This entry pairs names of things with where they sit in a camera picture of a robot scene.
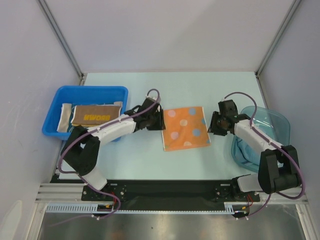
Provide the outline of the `orange polka dot towel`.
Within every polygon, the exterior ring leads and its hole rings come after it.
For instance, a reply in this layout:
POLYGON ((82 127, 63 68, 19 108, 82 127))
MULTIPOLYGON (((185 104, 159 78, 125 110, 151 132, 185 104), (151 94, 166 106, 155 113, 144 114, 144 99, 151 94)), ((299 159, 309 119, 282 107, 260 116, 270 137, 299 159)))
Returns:
POLYGON ((161 132, 166 152, 202 148, 211 145, 202 106, 163 111, 165 129, 161 132))

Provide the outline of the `light blue Doraemon towel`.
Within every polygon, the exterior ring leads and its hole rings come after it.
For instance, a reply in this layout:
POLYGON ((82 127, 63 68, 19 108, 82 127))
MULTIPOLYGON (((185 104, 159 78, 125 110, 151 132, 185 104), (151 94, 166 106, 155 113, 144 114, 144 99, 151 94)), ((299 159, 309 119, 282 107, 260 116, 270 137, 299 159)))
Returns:
POLYGON ((234 157, 241 167, 256 173, 259 171, 260 154, 239 137, 235 138, 234 157))

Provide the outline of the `yellow white towel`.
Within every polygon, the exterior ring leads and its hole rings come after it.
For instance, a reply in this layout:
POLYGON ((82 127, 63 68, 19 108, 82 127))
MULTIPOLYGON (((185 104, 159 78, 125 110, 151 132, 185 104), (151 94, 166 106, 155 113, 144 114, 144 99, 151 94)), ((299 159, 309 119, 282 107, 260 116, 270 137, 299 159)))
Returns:
POLYGON ((94 127, 120 116, 119 105, 77 105, 74 108, 72 126, 94 127))

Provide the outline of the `teal beige Doraemon towel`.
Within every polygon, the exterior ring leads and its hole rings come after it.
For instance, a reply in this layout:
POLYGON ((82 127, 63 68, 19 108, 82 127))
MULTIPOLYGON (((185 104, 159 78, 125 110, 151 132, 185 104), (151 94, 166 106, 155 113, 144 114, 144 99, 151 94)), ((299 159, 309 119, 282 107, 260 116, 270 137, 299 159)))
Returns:
MULTIPOLYGON (((116 101, 112 104, 90 104, 90 105, 117 105, 117 106, 121 106, 123 108, 122 101, 116 101)), ((72 120, 73 114, 74 114, 74 109, 76 106, 89 106, 89 105, 75 105, 75 104, 71 104, 71 103, 63 103, 62 107, 61 107, 61 114, 60 114, 59 123, 57 126, 57 132, 70 133, 74 127, 77 127, 77 126, 73 126, 71 124, 71 120, 72 120)))

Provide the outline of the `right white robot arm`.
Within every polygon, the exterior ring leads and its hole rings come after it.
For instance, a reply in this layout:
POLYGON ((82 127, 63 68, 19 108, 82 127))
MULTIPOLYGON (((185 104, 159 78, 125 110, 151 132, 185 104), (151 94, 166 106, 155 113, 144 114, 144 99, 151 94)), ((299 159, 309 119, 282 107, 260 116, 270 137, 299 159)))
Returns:
POLYGON ((233 100, 220 101, 218 107, 212 114, 208 132, 218 136, 231 133, 260 155, 257 174, 236 177, 236 185, 230 188, 231 197, 242 201, 253 191, 281 195, 284 190, 301 187, 300 195, 296 196, 299 199, 305 193, 305 181, 296 148, 284 146, 258 129, 252 118, 238 113, 233 100))

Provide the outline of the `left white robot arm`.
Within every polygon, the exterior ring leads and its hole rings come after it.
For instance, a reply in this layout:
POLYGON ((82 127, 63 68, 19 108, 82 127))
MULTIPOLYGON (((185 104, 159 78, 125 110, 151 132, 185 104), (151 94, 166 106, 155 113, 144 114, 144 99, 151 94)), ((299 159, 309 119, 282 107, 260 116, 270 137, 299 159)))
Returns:
POLYGON ((105 200, 110 195, 110 187, 107 185, 107 178, 97 167, 100 147, 143 129, 166 129, 164 110, 158 99, 147 97, 143 104, 125 111, 107 123, 92 128, 81 125, 75 127, 60 154, 59 171, 78 175, 93 188, 92 194, 97 199, 105 200))

